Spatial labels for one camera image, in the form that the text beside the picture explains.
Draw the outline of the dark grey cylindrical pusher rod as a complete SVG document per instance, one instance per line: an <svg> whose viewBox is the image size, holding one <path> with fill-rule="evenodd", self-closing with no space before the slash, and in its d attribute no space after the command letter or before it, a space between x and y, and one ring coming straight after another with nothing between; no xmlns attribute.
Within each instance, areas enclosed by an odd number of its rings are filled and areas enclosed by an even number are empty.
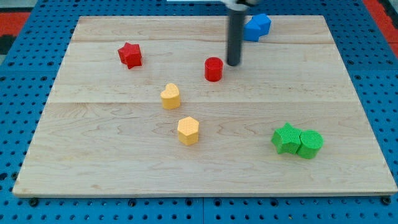
<svg viewBox="0 0 398 224"><path fill-rule="evenodd" d="M241 62L241 51L244 36L244 21L246 10L230 9L228 14L228 38L226 48L227 64L237 66Z"/></svg>

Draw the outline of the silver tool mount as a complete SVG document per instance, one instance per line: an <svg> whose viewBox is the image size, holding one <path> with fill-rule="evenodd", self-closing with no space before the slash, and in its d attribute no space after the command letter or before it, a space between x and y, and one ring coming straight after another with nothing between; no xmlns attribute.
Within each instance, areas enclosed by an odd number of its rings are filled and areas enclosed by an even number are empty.
<svg viewBox="0 0 398 224"><path fill-rule="evenodd" d="M261 0L220 0L228 9L245 11L249 7L258 5Z"/></svg>

